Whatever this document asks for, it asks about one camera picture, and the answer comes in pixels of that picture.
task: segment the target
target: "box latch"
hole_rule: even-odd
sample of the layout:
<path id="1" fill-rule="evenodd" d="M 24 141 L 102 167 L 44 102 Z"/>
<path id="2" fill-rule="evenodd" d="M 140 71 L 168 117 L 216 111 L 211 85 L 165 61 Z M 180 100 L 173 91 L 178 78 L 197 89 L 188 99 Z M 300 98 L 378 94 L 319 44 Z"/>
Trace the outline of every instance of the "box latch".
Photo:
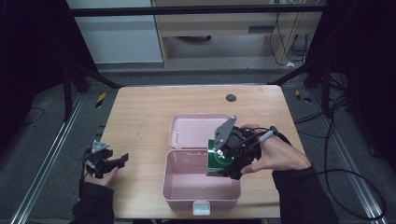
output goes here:
<path id="1" fill-rule="evenodd" d="M 210 216 L 210 202 L 195 201 L 192 204 L 192 214 L 195 216 Z"/>

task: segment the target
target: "aluminum rail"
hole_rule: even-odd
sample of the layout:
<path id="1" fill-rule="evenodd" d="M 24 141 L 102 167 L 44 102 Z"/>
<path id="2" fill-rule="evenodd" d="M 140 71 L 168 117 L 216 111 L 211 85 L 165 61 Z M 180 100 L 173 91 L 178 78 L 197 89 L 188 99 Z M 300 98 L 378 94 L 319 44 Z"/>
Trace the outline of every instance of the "aluminum rail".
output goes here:
<path id="1" fill-rule="evenodd" d="M 73 8 L 69 10 L 45 11 L 47 14 L 73 17 L 102 16 L 147 16 L 215 13 L 269 13 L 269 12 L 321 12 L 347 5 L 236 5 L 236 6 L 196 6 L 196 7 L 114 7 L 114 8 Z"/>
<path id="2" fill-rule="evenodd" d="M 310 95 L 312 96 L 312 99 L 317 106 L 318 110 L 321 110 L 320 107 L 320 100 L 319 96 L 315 93 L 315 91 L 308 90 Z M 330 121 L 329 119 L 325 116 L 322 115 L 322 120 L 327 128 L 330 128 Z M 344 145 L 342 137 L 339 132 L 337 132 L 336 129 L 334 129 L 334 133 L 332 135 L 332 141 L 334 143 L 334 149 L 338 155 L 338 158 L 340 159 L 341 163 L 343 166 L 355 173 L 360 174 L 360 170 L 356 163 L 353 161 L 352 157 L 350 156 L 347 147 Z M 375 199 L 375 196 L 373 195 L 372 191 L 370 190 L 370 187 L 367 185 L 367 183 L 354 176 L 350 175 L 349 180 L 352 184 L 352 187 L 354 188 L 356 194 L 358 195 L 361 204 L 364 208 L 364 211 L 366 212 L 368 217 L 378 217 L 381 213 L 382 210 L 378 204 L 378 202 Z M 387 219 L 385 217 L 382 217 L 379 220 L 372 221 L 373 224 L 387 224 Z"/>
<path id="3" fill-rule="evenodd" d="M 33 181 L 32 185 L 30 186 L 28 192 L 26 193 L 21 205 L 19 206 L 18 210 L 15 212 L 14 216 L 11 219 L 12 224 L 22 224 L 25 223 L 27 218 L 30 215 L 30 212 L 35 205 L 35 201 L 38 198 L 41 190 L 44 187 L 44 184 L 47 180 L 47 177 L 50 174 L 50 171 L 53 167 L 53 164 L 56 161 L 56 158 L 59 155 L 59 152 L 64 145 L 64 141 L 69 134 L 71 127 L 73 126 L 74 121 L 76 120 L 76 116 L 78 111 L 80 110 L 82 101 L 84 100 L 86 93 L 79 93 L 77 99 L 74 104 L 74 110 L 71 114 L 69 120 L 65 121 L 62 125 L 58 135 L 56 136 L 55 140 L 52 143 L 52 146 L 47 154 L 46 159 L 44 159 L 43 164 L 40 167 L 37 175 L 35 176 L 35 180 Z"/>

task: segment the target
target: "person's right hand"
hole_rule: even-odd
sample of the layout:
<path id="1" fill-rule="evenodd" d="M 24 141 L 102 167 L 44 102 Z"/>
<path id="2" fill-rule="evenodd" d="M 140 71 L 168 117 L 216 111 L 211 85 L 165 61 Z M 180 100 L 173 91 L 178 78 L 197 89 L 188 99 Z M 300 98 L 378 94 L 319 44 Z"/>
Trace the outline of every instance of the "person's right hand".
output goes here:
<path id="1" fill-rule="evenodd" d="M 260 128 L 257 124 L 245 124 L 240 129 L 253 130 Z M 260 143 L 262 156 L 260 159 L 241 170 L 241 174 L 255 173 L 264 169 L 277 171 L 302 170 L 311 166 L 304 153 L 285 143 L 280 138 L 272 136 Z"/>

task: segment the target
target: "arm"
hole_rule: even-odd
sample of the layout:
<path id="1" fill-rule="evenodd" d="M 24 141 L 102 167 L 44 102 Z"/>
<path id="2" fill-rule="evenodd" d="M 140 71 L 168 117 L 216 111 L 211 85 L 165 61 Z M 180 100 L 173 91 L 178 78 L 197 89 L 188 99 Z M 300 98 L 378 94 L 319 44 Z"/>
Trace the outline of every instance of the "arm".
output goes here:
<path id="1" fill-rule="evenodd" d="M 273 178 L 279 192 L 282 224 L 339 223 L 313 166 L 303 170 L 273 171 Z"/>
<path id="2" fill-rule="evenodd" d="M 244 125 L 242 129 L 255 129 L 258 125 Z M 244 167 L 241 174 L 271 169 L 279 192 L 282 224 L 333 224 L 339 223 L 330 199 L 320 185 L 315 168 L 304 153 L 270 137 L 261 142 L 262 156 Z"/>
<path id="3" fill-rule="evenodd" d="M 74 220 L 70 224 L 114 223 L 114 191 L 109 184 L 118 170 L 114 168 L 102 179 L 86 174 L 79 201 L 73 207 Z"/>

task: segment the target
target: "black backdrop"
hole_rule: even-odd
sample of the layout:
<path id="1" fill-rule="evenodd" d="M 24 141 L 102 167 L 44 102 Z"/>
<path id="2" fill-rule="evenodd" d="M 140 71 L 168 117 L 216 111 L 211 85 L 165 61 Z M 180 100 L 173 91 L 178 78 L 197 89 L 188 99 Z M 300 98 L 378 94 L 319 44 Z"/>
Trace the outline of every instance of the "black backdrop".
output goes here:
<path id="1" fill-rule="evenodd" d="M 396 172 L 396 2 L 358 0 L 350 6 L 323 14 L 310 54 L 325 49 L 331 72 L 347 76 L 352 113 L 375 154 Z"/>
<path id="2" fill-rule="evenodd" d="M 79 62 L 97 72 L 74 18 L 44 13 L 69 9 L 66 1 L 7 0 L 5 6 L 2 1 L 0 153 L 29 112 L 35 95 L 61 84 L 67 65 Z"/>

